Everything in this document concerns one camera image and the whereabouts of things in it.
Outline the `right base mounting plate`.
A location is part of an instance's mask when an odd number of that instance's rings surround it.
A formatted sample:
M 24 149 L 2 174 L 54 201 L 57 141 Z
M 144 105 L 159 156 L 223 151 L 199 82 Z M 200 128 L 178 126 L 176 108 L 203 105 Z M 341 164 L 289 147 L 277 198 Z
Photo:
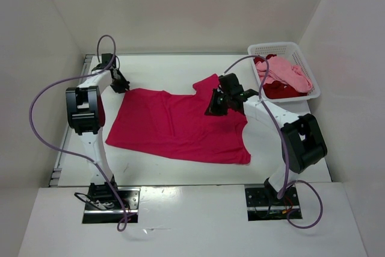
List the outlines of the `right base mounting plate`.
M 302 219 L 297 190 L 291 187 L 281 200 L 271 200 L 263 185 L 244 187 L 248 221 Z

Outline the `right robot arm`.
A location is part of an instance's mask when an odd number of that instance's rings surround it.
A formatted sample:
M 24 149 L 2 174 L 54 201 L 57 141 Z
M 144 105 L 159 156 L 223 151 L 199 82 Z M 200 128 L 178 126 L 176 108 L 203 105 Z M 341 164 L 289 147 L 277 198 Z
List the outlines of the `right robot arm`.
M 253 89 L 244 90 L 234 73 L 221 75 L 213 89 L 207 116 L 225 116 L 229 110 L 243 114 L 278 133 L 281 140 L 283 165 L 268 179 L 264 198 L 276 205 L 285 198 L 288 186 L 297 182 L 309 166 L 327 155 L 327 146 L 314 115 L 299 115 L 265 101 Z

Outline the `magenta t shirt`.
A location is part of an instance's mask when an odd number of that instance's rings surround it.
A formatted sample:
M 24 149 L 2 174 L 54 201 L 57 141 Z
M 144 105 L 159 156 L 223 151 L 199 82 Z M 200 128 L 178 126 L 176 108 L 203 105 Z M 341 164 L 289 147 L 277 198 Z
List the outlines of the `magenta t shirt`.
M 171 159 L 249 164 L 242 138 L 246 117 L 234 111 L 205 115 L 218 85 L 213 74 L 192 85 L 194 94 L 143 88 L 126 92 L 105 143 Z

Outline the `pink t shirt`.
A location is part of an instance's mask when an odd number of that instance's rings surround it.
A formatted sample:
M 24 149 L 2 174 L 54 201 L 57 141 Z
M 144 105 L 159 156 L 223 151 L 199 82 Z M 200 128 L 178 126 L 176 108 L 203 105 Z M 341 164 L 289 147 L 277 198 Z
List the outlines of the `pink t shirt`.
M 260 58 L 254 59 L 257 74 L 263 85 L 278 81 L 291 86 L 298 93 L 309 93 L 312 90 L 313 83 L 300 66 L 293 65 L 287 59 L 276 55 L 269 55 L 266 60 L 269 63 L 267 77 L 265 77 L 267 63 Z

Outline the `dark red t shirt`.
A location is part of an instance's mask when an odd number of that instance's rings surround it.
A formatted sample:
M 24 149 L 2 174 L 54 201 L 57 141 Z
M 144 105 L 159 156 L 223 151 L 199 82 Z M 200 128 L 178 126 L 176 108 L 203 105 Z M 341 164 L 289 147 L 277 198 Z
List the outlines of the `dark red t shirt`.
M 308 93 L 298 93 L 291 86 L 274 81 L 272 84 L 262 86 L 266 97 L 270 99 L 296 98 L 306 96 Z

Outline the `base mounting plate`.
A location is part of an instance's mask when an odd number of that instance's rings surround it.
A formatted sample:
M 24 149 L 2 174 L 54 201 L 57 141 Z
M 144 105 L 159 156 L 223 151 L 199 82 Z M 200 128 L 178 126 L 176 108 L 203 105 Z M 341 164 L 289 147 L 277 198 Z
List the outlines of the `base mounting plate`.
M 248 221 L 302 219 L 297 190 L 291 187 L 281 200 L 271 200 L 263 185 L 244 187 Z
M 138 223 L 140 188 L 122 187 L 118 191 L 128 213 L 128 223 Z M 118 201 L 100 202 L 91 200 L 89 194 L 78 194 L 84 201 L 82 224 L 117 224 L 123 219 L 123 210 Z

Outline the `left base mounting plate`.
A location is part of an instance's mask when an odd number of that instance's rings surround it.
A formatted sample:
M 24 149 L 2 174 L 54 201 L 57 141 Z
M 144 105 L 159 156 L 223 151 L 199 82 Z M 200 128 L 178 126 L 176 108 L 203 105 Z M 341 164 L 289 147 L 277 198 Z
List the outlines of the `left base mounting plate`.
M 128 213 L 128 223 L 138 223 L 140 188 L 122 187 L 118 191 Z M 123 210 L 118 201 L 100 202 L 91 200 L 89 194 L 78 194 L 84 201 L 82 224 L 117 224 L 123 219 Z

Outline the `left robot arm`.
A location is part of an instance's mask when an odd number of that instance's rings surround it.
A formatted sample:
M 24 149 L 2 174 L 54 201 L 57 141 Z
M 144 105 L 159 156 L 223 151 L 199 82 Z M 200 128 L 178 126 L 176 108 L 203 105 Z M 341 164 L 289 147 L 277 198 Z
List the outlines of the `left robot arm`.
M 69 126 L 79 135 L 85 156 L 91 159 L 93 175 L 88 191 L 90 200 L 104 207 L 115 208 L 120 201 L 114 174 L 107 159 L 102 138 L 106 116 L 102 92 L 111 87 L 117 94 L 129 91 L 129 81 L 116 65 L 113 54 L 102 54 L 99 64 L 83 83 L 66 90 L 67 119 Z

